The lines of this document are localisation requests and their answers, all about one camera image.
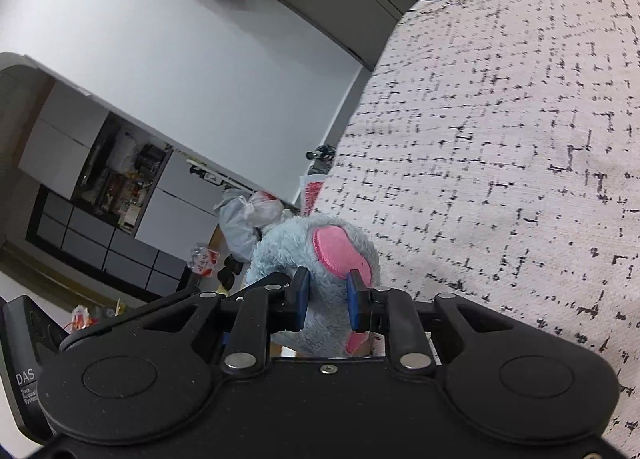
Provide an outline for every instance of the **red and white packaging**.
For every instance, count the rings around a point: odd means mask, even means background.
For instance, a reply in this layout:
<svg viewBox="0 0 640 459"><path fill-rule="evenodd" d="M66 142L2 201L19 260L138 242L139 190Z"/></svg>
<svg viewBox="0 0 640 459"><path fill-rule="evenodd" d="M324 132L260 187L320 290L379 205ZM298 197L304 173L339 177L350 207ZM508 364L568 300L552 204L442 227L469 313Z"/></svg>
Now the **red and white packaging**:
<svg viewBox="0 0 640 459"><path fill-rule="evenodd" d="M213 268L218 262L220 254L207 245L201 244L191 252L191 260L187 264L189 269L202 277L209 277L213 274Z"/></svg>
<svg viewBox="0 0 640 459"><path fill-rule="evenodd" d="M308 216L311 214L325 179L326 174L312 174L300 178L300 188L302 189L300 215Z"/></svg>

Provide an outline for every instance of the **stuffed toy mouse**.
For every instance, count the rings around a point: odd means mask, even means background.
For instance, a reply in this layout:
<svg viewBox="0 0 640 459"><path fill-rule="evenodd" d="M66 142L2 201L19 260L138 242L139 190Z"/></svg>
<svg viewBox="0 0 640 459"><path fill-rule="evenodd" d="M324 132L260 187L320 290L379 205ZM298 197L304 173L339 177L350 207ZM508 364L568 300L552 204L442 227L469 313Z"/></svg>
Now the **stuffed toy mouse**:
<svg viewBox="0 0 640 459"><path fill-rule="evenodd" d="M311 277L305 327L298 333L276 333L271 341L305 355L352 356L368 335L351 331L346 274L357 269L367 287L379 286L375 246L362 230L342 219L321 214L294 217L258 243L245 282L257 282L274 271L293 277L300 266Z"/></svg>

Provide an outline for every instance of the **snack package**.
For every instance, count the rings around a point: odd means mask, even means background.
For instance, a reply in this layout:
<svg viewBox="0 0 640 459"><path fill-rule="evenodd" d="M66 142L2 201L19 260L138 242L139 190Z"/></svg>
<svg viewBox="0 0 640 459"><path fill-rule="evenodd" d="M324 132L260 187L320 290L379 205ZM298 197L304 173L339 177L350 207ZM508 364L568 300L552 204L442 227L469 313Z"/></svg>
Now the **snack package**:
<svg viewBox="0 0 640 459"><path fill-rule="evenodd" d="M202 277L209 277L213 274L213 268L218 262L220 254L213 251L206 244L199 244L191 252L191 260L187 264L188 268Z"/></svg>
<svg viewBox="0 0 640 459"><path fill-rule="evenodd" d="M89 327L98 321L89 315L89 310L84 305L77 305L71 312L71 322L65 327L69 333L75 333L85 327Z"/></svg>

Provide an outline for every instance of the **silver rivet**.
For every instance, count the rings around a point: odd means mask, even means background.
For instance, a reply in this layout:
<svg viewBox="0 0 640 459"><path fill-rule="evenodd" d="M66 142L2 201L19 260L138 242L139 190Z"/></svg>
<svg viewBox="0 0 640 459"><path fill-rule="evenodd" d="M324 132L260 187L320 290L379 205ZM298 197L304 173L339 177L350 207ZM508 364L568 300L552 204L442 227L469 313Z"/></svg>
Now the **silver rivet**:
<svg viewBox="0 0 640 459"><path fill-rule="evenodd" d="M225 363L231 369L247 369L255 365L255 356L249 353L233 353L225 358Z"/></svg>
<svg viewBox="0 0 640 459"><path fill-rule="evenodd" d="M431 358L422 353L409 353L405 354L400 359L400 364L405 369L410 369L413 371L415 369L423 369L425 367L429 367L429 365L431 365Z"/></svg>
<svg viewBox="0 0 640 459"><path fill-rule="evenodd" d="M327 363L326 365L320 367L320 372L322 374L335 374L338 372L338 367L331 363Z"/></svg>

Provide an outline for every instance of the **white plastic bag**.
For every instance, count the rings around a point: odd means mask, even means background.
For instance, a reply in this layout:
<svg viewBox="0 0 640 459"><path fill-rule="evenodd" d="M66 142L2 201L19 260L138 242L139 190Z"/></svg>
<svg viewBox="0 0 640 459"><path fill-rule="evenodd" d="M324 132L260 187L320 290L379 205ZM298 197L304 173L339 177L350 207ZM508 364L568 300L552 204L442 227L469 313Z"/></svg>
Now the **white plastic bag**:
<svg viewBox="0 0 640 459"><path fill-rule="evenodd" d="M251 262L258 234L246 220L247 201L243 196L235 197L218 213L218 224L225 236L226 246L241 262Z"/></svg>
<svg viewBox="0 0 640 459"><path fill-rule="evenodd" d="M256 192L245 207L246 220L255 228L262 228L280 219L284 205L267 192Z"/></svg>
<svg viewBox="0 0 640 459"><path fill-rule="evenodd" d="M284 206L267 192L256 192L249 199L239 191L225 190L215 206L218 223L231 254L241 262L251 262L258 242L256 228L279 220Z"/></svg>
<svg viewBox="0 0 640 459"><path fill-rule="evenodd" d="M271 230L273 230L276 226L281 225L282 223L284 223L284 221L288 221L292 217L294 217L293 212L291 210L289 210L288 208L285 208L282 211L282 214L280 214L280 218L279 219L277 219L273 223L267 224L267 226L263 226L261 228L262 236L267 235L267 233L269 233Z"/></svg>

